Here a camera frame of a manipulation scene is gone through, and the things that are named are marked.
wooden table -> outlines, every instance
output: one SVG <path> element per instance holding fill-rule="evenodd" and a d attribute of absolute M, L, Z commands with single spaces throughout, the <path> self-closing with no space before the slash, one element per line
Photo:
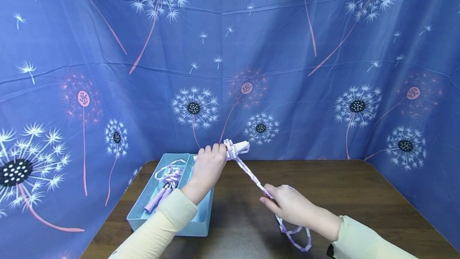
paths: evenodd
<path fill-rule="evenodd" d="M 420 259 L 460 254 L 371 165 L 360 160 L 248 161 L 259 180 L 289 184 L 313 203 L 373 228 Z M 154 171 L 149 162 L 106 220 L 83 259 L 107 259 L 131 233 L 126 216 Z M 293 252 L 275 217 L 259 202 L 260 190 L 235 162 L 216 185 L 209 236 L 176 237 L 163 259 L 326 258 L 329 242 L 312 233 L 309 253 Z"/>

purple handle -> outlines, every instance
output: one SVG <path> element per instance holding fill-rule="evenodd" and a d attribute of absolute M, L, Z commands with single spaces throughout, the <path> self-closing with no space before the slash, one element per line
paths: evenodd
<path fill-rule="evenodd" d="M 144 210 L 148 214 L 152 213 L 152 211 L 157 206 L 157 204 L 159 204 L 159 202 L 160 202 L 161 198 L 163 197 L 163 194 L 164 194 L 165 191 L 166 191 L 165 188 L 161 188 L 160 191 L 158 191 L 158 193 L 152 198 L 152 200 L 147 205 L 145 205 Z"/>
<path fill-rule="evenodd" d="M 163 200 L 164 200 L 168 195 L 171 194 L 172 191 L 173 191 L 172 188 L 166 189 L 166 192 L 164 192 L 163 196 L 161 196 L 160 202 L 158 202 L 158 206 L 161 204 L 161 202 L 163 202 Z"/>

dandelion stem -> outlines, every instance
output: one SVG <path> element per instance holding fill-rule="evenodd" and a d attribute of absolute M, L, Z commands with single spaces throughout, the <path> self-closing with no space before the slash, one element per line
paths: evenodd
<path fill-rule="evenodd" d="M 109 198 L 110 198 L 110 181 L 112 180 L 112 172 L 114 171 L 116 160 L 117 160 L 117 157 L 115 157 L 114 164 L 112 165 L 112 170 L 110 170 L 110 174 L 109 174 L 109 191 L 107 192 L 107 199 L 105 200 L 106 207 L 107 207 L 107 203 L 109 202 Z"/>

blue fabric backdrop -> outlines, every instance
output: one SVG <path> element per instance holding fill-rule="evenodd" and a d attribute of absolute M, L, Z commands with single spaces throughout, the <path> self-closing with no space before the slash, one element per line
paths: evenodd
<path fill-rule="evenodd" d="M 222 138 L 366 159 L 460 248 L 458 0 L 0 7 L 1 258 L 78 258 L 146 161 Z"/>

light blue plastic tray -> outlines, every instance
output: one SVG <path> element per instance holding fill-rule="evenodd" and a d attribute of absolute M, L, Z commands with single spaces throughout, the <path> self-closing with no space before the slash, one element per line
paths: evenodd
<path fill-rule="evenodd" d="M 144 206 L 155 196 L 155 194 L 163 187 L 163 183 L 159 184 L 158 180 L 155 179 L 155 173 L 161 168 L 169 165 L 171 162 L 177 159 L 183 159 L 186 161 L 185 165 L 177 162 L 176 165 L 184 167 L 184 174 L 179 181 L 178 188 L 182 188 L 190 180 L 192 169 L 194 165 L 193 156 L 196 154 L 181 153 L 171 154 L 165 153 L 160 159 L 160 162 L 155 168 L 152 177 L 149 179 L 147 185 L 142 191 L 141 195 L 137 199 L 131 211 L 128 213 L 127 220 L 133 231 L 136 231 L 144 222 L 146 222 L 152 215 L 148 214 L 144 210 Z M 191 222 L 179 231 L 177 236 L 190 236 L 190 237 L 206 237 L 209 232 L 209 220 L 211 219 L 211 208 L 212 199 L 214 198 L 214 187 L 205 196 L 205 198 L 198 205 L 198 212 Z"/>

